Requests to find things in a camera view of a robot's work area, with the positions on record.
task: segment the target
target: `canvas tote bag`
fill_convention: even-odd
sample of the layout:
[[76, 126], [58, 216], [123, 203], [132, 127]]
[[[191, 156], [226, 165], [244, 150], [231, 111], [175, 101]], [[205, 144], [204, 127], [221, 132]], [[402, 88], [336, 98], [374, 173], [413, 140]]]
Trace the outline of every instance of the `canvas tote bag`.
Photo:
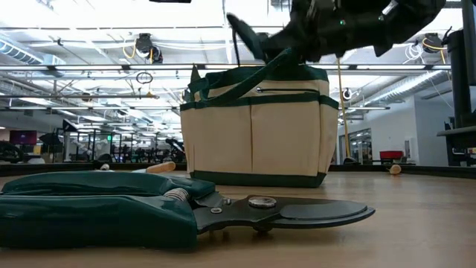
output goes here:
[[189, 85], [181, 125], [192, 178], [220, 185], [318, 187], [335, 150], [338, 103], [324, 70], [291, 49], [264, 67]]

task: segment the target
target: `table surface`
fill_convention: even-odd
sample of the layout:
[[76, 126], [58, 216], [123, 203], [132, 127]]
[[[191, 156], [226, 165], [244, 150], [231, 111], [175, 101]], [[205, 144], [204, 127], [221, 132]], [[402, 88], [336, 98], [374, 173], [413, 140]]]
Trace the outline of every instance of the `table surface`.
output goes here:
[[[15, 177], [0, 178], [0, 185]], [[202, 234], [191, 253], [151, 249], [8, 250], [0, 267], [476, 267], [476, 181], [373, 172], [334, 172], [317, 189], [218, 186], [249, 194], [364, 202], [376, 213], [331, 229], [236, 227]]]

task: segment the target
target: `green handle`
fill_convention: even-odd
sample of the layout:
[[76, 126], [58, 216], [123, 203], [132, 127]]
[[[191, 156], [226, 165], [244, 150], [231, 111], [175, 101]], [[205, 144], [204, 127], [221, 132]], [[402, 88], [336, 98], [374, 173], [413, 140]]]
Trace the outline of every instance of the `green handle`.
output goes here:
[[203, 103], [206, 105], [222, 105], [228, 103], [230, 101], [234, 101], [246, 92], [249, 92], [253, 89], [256, 85], [261, 83], [268, 74], [273, 72], [278, 66], [294, 62], [296, 57], [296, 53], [291, 48], [285, 49], [281, 52], [277, 57], [275, 57], [272, 61], [270, 61], [266, 66], [262, 67], [259, 71], [255, 72], [250, 77], [246, 78], [244, 81], [236, 85], [234, 88], [228, 90], [227, 92], [221, 94], [220, 96], [216, 96], [213, 98], [204, 98]]

